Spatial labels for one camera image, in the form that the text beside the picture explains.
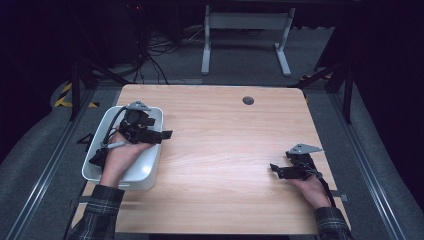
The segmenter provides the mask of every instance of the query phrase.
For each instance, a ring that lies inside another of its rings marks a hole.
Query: plaid sleeve
[[[353,239],[342,212],[335,207],[323,207],[315,210],[318,233],[322,240]]]
[[[116,217],[125,191],[96,185],[81,220],[68,239],[114,239]]]

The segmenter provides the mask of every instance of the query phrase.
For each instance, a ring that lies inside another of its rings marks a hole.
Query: black strap
[[[94,138],[94,134],[89,133],[85,137],[78,140],[77,144],[86,144],[87,146],[85,147],[85,152],[88,152],[88,150],[91,146],[91,142],[93,141],[93,138]]]
[[[328,183],[324,180],[324,178],[319,178],[319,181],[321,182],[325,192],[327,193],[327,197],[330,200],[331,206],[336,207],[336,203],[334,202],[333,194],[331,194],[330,188],[328,187]]]

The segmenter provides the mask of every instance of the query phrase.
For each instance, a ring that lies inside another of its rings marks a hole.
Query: white tray
[[[102,171],[99,166],[91,164],[89,160],[95,155],[96,150],[100,148],[100,143],[103,141],[110,123],[121,108],[122,107],[120,106],[116,106],[107,110],[99,127],[97,128],[96,134],[94,135],[90,149],[88,150],[85,158],[84,165],[82,167],[82,175],[85,179],[95,184],[99,183]],[[149,114],[150,118],[154,118],[156,121],[155,125],[148,127],[148,129],[161,132],[163,127],[163,112],[160,108],[150,108],[152,111],[146,113]],[[121,120],[124,118],[125,112],[126,111],[121,112],[113,126],[119,125]],[[122,177],[119,183],[119,188],[124,190],[148,190],[153,187],[156,180],[160,148],[161,144],[156,144],[144,151]]]

